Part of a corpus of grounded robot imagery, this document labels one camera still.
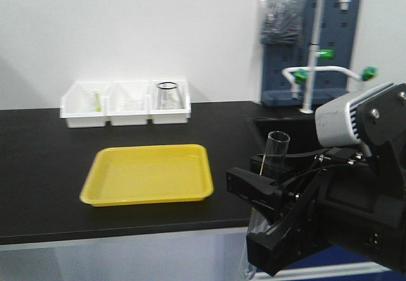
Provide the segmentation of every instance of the screw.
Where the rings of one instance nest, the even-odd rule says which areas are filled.
[[[370,111],[370,115],[371,115],[373,118],[378,119],[378,118],[379,118],[379,111],[378,111],[376,108],[373,108],[373,109]]]

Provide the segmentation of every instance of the blue pegboard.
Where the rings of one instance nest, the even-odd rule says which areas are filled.
[[[318,60],[317,65],[350,66],[360,0],[351,0],[342,11],[338,0],[325,0],[320,49],[334,50],[333,60]],[[298,45],[266,44],[263,57],[262,97],[265,106],[301,105],[302,98],[292,99],[291,85],[282,75],[286,67],[307,66],[308,46],[313,27],[316,0],[304,7],[303,41]],[[346,93],[347,77],[337,72],[317,72],[313,104],[323,104]]]

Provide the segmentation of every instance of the black countertop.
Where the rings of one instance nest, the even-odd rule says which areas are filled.
[[[195,103],[188,124],[69,129],[57,108],[0,111],[0,244],[246,226],[250,207],[226,191],[225,171],[249,168],[261,146],[247,120],[269,113],[251,102]],[[183,143],[207,149],[214,193],[205,200],[111,207],[79,200],[99,150]]]

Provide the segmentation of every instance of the yellow tray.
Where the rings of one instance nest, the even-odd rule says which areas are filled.
[[[97,153],[80,199],[92,206],[113,206],[196,201],[212,192],[204,147],[122,147]]]

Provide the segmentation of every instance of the lab faucet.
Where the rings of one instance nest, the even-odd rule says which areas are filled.
[[[340,8],[342,10],[347,10],[349,3],[351,0],[338,0],[340,3]],[[309,47],[309,58],[308,58],[308,66],[306,70],[308,70],[308,77],[306,79],[306,90],[304,92],[303,96],[303,106],[300,109],[300,112],[306,113],[306,114],[312,114],[313,110],[311,109],[311,101],[313,99],[313,88],[314,88],[314,83],[315,83],[315,72],[320,71],[320,70],[337,70],[342,72],[346,69],[341,68],[341,67],[329,67],[326,69],[321,69],[322,67],[317,67],[317,59],[318,59],[318,53],[320,49],[320,30],[321,30],[321,25],[322,25],[322,17],[323,17],[323,12],[324,12],[324,3],[325,0],[317,0],[316,1],[316,7],[315,7],[315,17],[313,21],[313,32],[311,35],[311,43]],[[289,82],[292,84],[292,90],[293,90],[293,95],[295,96],[294,89],[298,90],[298,85],[295,83],[294,80],[292,80],[292,76],[288,75],[288,69],[285,71],[285,76],[289,80]],[[352,75],[349,75],[349,77],[355,77],[356,74],[352,73]]]

